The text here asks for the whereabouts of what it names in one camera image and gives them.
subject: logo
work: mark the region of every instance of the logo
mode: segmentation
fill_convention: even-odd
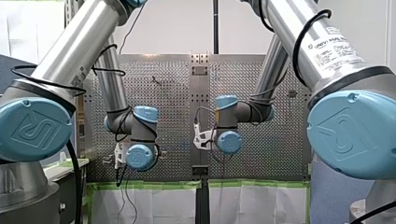
[[[37,111],[26,114],[11,139],[30,147],[47,149],[61,128],[61,122]]]
[[[318,125],[318,133],[334,157],[341,161],[377,148],[373,137],[362,128],[359,118],[345,108]]]

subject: robotic arm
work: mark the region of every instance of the robotic arm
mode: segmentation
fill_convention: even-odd
[[[331,25],[330,10],[319,11],[314,1],[259,1],[262,8],[258,1],[249,3],[257,14],[262,11],[275,35],[258,85],[249,104],[234,95],[217,98],[218,128],[210,140],[224,153],[236,153],[241,147],[238,123],[271,119],[273,87],[285,73],[289,55],[296,76],[312,91],[307,133],[321,159],[352,177],[395,178],[393,72],[365,62]]]
[[[74,97],[95,62],[106,106],[106,128],[132,136],[126,152],[132,169],[147,170],[158,156],[155,146],[158,111],[128,106],[111,48],[115,27],[127,22],[139,0],[88,0],[66,27],[31,77],[15,80],[0,98],[0,159],[40,161],[61,150],[72,132]]]

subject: perforated metal panel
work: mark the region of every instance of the perforated metal panel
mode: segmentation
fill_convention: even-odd
[[[260,55],[211,55],[210,92],[206,85],[200,94],[209,94],[212,108],[215,98],[222,94],[236,94],[239,99],[246,100],[254,90],[262,61]],[[166,159],[160,160],[152,170],[134,174],[132,178],[191,180],[191,165],[206,161],[191,155],[191,115],[196,107],[190,105],[191,56],[124,55],[120,64],[127,73],[124,85],[128,102],[159,109],[157,140],[168,152]],[[104,129],[106,112],[97,78],[90,77],[85,88],[88,90],[85,141],[92,160],[88,178],[90,182],[113,181],[114,164],[103,163],[103,157],[113,154],[115,140],[114,134]],[[290,98],[290,91],[297,91],[297,96]],[[244,139],[242,150],[225,165],[210,160],[209,178],[304,180],[308,176],[310,148],[304,136],[308,95],[289,70],[276,96],[276,117],[259,127],[240,124]],[[214,151],[214,154],[222,159],[219,152]]]
[[[132,178],[190,180],[189,56],[125,55],[120,61],[120,68],[127,74],[123,80],[129,104],[158,108],[157,143],[167,151],[166,158],[159,160],[153,169],[134,173]],[[114,134],[104,129],[106,112],[97,78],[92,79],[92,89],[88,94],[92,96],[94,152],[91,153],[93,161],[87,176],[90,182],[113,181],[116,174],[114,164],[103,164],[102,158],[113,153],[115,140]]]
[[[216,97],[223,94],[236,94],[239,99],[247,100],[255,88],[262,60],[260,56],[211,56],[211,107],[215,108]],[[297,91],[297,96],[290,98],[290,91]],[[292,69],[288,69],[276,93],[275,118],[258,127],[239,124],[243,148],[231,159],[215,151],[215,156],[228,162],[224,165],[212,158],[210,178],[302,180],[307,177],[310,157],[310,149],[304,145],[307,97],[303,85]]]

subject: light blue joint cap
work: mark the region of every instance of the light blue joint cap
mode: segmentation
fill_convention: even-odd
[[[396,101],[370,91],[338,91],[312,108],[312,148],[335,171],[360,179],[396,178]]]
[[[219,110],[226,109],[238,103],[236,95],[222,95],[216,98],[216,107]]]
[[[133,7],[141,7],[147,0],[126,0],[126,2]]]
[[[21,98],[0,106],[0,158],[40,161],[60,151],[70,139],[69,113],[41,97]]]
[[[111,133],[110,128],[108,127],[108,121],[107,121],[107,116],[105,116],[105,119],[103,120],[103,123],[105,125],[105,130]]]
[[[242,147],[242,138],[239,133],[227,131],[219,136],[217,146],[225,154],[235,154]]]
[[[155,107],[137,105],[134,107],[134,115],[146,122],[158,122],[158,109]]]
[[[150,167],[152,152],[145,145],[133,145],[126,152],[127,165],[136,171],[143,171]]]

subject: cable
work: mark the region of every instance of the cable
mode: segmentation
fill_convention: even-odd
[[[132,30],[134,29],[134,25],[136,24],[137,19],[139,19],[140,14],[142,13],[143,8],[145,7],[146,3],[143,4],[143,6],[140,8],[140,11],[139,11],[139,13],[138,13],[137,16],[136,16],[136,19],[134,19],[134,23],[132,23],[131,29],[129,29],[128,33],[125,35],[125,37],[124,37],[124,39],[123,39],[123,41],[122,41],[121,48],[120,48],[120,54],[122,54],[122,49],[123,49],[123,47],[125,46],[126,39],[128,38],[128,35],[129,35],[129,34],[132,32]]]
[[[274,91],[285,80],[286,74],[287,74],[287,72],[285,72],[283,77],[276,84],[274,84],[274,86],[271,89],[259,92],[257,94],[251,94],[249,96],[249,100],[254,101],[255,103],[256,103],[256,101],[264,101],[264,102],[267,102],[266,105],[271,105],[273,103],[273,101],[275,100],[275,97],[271,98],[271,99],[262,99],[262,98],[256,98],[256,97],[262,96],[270,91]]]
[[[197,110],[195,111],[195,117],[194,117],[194,123],[198,123],[198,113],[199,113],[199,111],[201,110],[201,109],[205,109],[205,110],[207,110],[207,111],[209,111],[209,112],[211,112],[211,113],[213,113],[213,114],[215,114],[216,112],[214,111],[214,110],[212,110],[212,109],[210,109],[210,108],[208,108],[208,107],[205,107],[205,106],[199,106],[198,108],[197,108]]]
[[[81,221],[81,206],[82,206],[82,187],[81,187],[81,172],[78,166],[78,159],[72,142],[69,140],[66,144],[67,150],[69,151],[70,159],[72,160],[73,169],[75,172],[76,179],[76,218],[75,223],[80,223]]]
[[[301,75],[300,67],[298,64],[298,54],[300,52],[300,47],[303,42],[303,39],[308,33],[309,29],[311,26],[318,20],[322,19],[322,16],[327,14],[327,18],[330,18],[332,16],[332,12],[329,9],[323,9],[320,12],[318,12],[317,15],[315,15],[312,19],[310,19],[303,27],[303,30],[300,32],[298,35],[296,42],[294,44],[294,49],[293,49],[293,54],[292,54],[292,64],[293,64],[293,70],[294,70],[294,75],[298,78],[298,80],[306,86],[306,83]]]
[[[373,217],[375,215],[378,215],[382,212],[385,212],[391,208],[396,207],[396,201],[395,202],[391,202],[391,203],[387,203],[379,208],[376,208],[375,210],[365,214],[364,216],[358,217],[355,220],[353,220],[350,224],[361,224],[364,220]]]
[[[122,169],[122,173],[121,173],[120,180],[119,180],[119,169],[116,170],[116,186],[117,186],[117,187],[121,186],[123,177],[124,177],[124,175],[125,175],[126,167],[127,167],[127,166],[125,165],[124,168]]]
[[[122,125],[125,123],[125,120],[128,118],[129,114],[134,111],[131,106],[128,106],[128,107],[129,107],[129,110],[128,110],[128,112],[126,112],[124,114],[124,117],[122,117],[122,119],[120,119],[119,127],[117,128],[116,134],[114,135],[116,142],[121,142],[122,140],[124,140],[125,138],[128,137],[128,134],[125,134],[124,131],[122,130]],[[125,135],[121,139],[119,139],[118,136],[121,133],[123,133]]]
[[[121,209],[119,211],[119,214],[117,215],[117,224],[120,224],[120,215],[121,215],[121,213],[122,213],[122,211],[123,211],[123,209],[125,207],[125,198],[124,198],[124,195],[123,195],[123,192],[122,192],[122,186],[120,186],[120,190],[121,190],[121,197],[122,197],[122,207],[121,207]]]
[[[131,206],[134,208],[134,222],[132,224],[135,224],[137,221],[137,209],[136,206],[134,205],[134,203],[132,202],[131,198],[129,198],[129,194],[128,194],[128,181],[129,179],[126,180],[125,183],[125,192],[126,192],[126,198],[128,199],[129,203],[131,204]]]
[[[273,33],[274,29],[270,25],[268,25],[268,23],[265,21],[264,15],[262,14],[262,0],[259,0],[259,14],[260,19],[262,20],[262,24],[265,26],[265,28]]]
[[[16,66],[13,66],[11,68],[11,72],[13,74],[19,76],[19,77],[26,78],[27,80],[32,81],[32,82],[37,83],[37,84],[44,84],[44,85],[49,85],[49,86],[53,86],[53,87],[58,87],[58,88],[70,90],[70,91],[76,91],[77,93],[75,94],[75,96],[80,96],[82,94],[85,94],[85,92],[87,92],[86,90],[84,90],[82,88],[79,88],[79,87],[65,86],[65,85],[61,85],[61,84],[58,84],[58,83],[49,82],[49,81],[46,81],[46,80],[43,80],[43,79],[29,77],[26,74],[17,71],[17,70],[20,70],[20,69],[33,69],[33,68],[37,68],[37,65],[16,65]]]
[[[239,102],[242,102],[242,103],[250,106],[251,108],[253,108],[260,115],[260,121],[258,122],[258,124],[251,123],[252,125],[258,126],[258,125],[260,125],[261,123],[264,122],[264,118],[262,117],[262,113],[260,112],[259,108],[257,108],[257,106],[255,106],[255,105],[253,105],[253,104],[251,104],[251,103],[249,103],[247,101],[241,101],[240,100]]]
[[[100,51],[98,59],[96,59],[96,61],[99,60],[99,57],[101,57],[106,51],[108,51],[111,48],[115,48],[117,49],[117,45],[116,44],[111,44],[107,47],[105,47],[104,49],[102,49],[102,51]],[[114,69],[114,68],[97,68],[95,67],[95,65],[92,66],[92,71],[93,73],[98,76],[98,74],[96,73],[96,71],[101,71],[101,72],[114,72],[114,73],[118,73],[118,75],[120,77],[125,77],[126,76],[126,72],[120,69]]]

